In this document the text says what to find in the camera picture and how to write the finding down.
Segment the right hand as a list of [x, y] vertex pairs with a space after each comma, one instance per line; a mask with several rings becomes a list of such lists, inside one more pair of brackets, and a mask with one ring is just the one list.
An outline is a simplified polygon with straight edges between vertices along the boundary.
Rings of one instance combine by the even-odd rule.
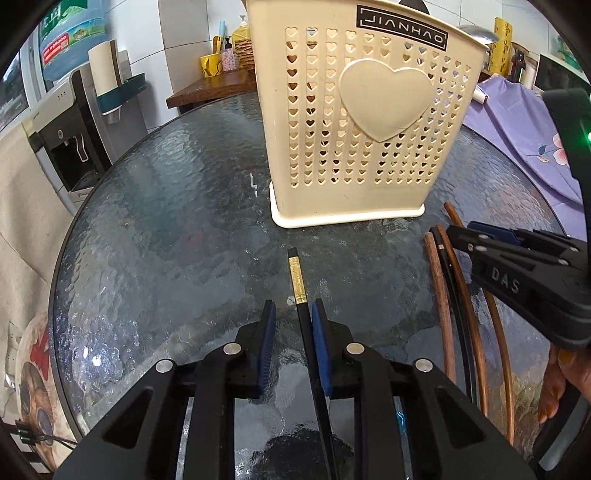
[[587, 401], [591, 399], [591, 356], [588, 349], [571, 351], [552, 345], [544, 373], [538, 406], [538, 422], [553, 418], [566, 384], [575, 387]]

